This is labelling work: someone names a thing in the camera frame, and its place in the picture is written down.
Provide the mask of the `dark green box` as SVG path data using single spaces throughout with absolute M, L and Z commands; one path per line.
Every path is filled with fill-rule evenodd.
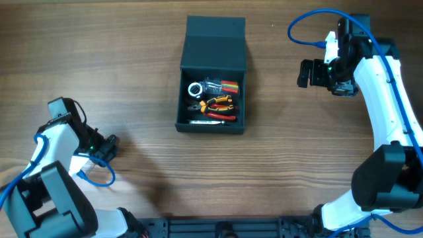
M 189 16 L 180 62 L 180 89 L 175 127 L 178 132 L 243 134 L 245 131 L 245 93 L 247 45 L 244 17 Z M 189 110 L 191 104 L 214 96 L 202 93 L 199 99 L 189 95 L 189 85 L 205 80 L 216 84 L 235 82 L 233 94 L 234 121 L 224 125 L 191 124 L 192 120 L 210 120 L 200 110 Z

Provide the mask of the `clear screwdriver set case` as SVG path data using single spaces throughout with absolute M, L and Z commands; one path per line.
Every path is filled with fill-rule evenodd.
M 204 79 L 201 84 L 204 88 L 204 92 L 211 95 L 237 95 L 240 91 L 239 84 L 234 81 Z

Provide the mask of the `silver combination wrench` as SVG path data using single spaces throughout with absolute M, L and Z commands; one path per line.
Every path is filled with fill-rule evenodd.
M 226 125 L 226 121 L 224 120 L 188 120 L 188 123 L 192 125 L 210 125 L 210 126 Z

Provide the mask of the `red handled snips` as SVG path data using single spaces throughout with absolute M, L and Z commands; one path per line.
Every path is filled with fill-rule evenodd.
M 208 106 L 208 109 L 204 112 L 204 116 L 213 118 L 216 120 L 225 120 L 229 122 L 235 122 L 237 117 L 235 116 L 235 111 L 237 107 L 233 105 L 223 105 L 213 103 Z

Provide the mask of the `orange black pliers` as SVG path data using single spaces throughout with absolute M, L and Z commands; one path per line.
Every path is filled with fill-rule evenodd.
M 219 95 L 209 100 L 202 100 L 196 102 L 188 107 L 191 111 L 200 111 L 201 113 L 217 113 L 222 115 L 229 115 L 235 111 L 232 105 L 233 99 L 231 95 Z

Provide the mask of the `black white tape measure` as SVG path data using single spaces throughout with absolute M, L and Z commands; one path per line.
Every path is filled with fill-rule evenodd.
M 188 86 L 188 94 L 193 99 L 202 99 L 204 95 L 204 87 L 199 82 L 193 82 Z

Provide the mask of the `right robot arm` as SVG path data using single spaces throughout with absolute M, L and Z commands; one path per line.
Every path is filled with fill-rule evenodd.
M 404 89 L 396 44 L 371 33 L 368 15 L 339 17 L 338 30 L 315 43 L 324 58 L 302 61 L 297 84 L 339 97 L 361 93 L 374 150 L 354 171 L 349 191 L 315 208 L 311 234 L 329 237 L 422 207 L 422 128 Z

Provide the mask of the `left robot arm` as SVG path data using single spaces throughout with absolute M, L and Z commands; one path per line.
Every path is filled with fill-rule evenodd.
M 147 237 L 126 209 L 94 209 L 69 174 L 74 157 L 109 169 L 118 138 L 105 138 L 91 128 L 85 111 L 71 98 L 52 100 L 48 109 L 52 118 L 34 135 L 32 159 L 1 193 L 1 209 L 17 236 Z

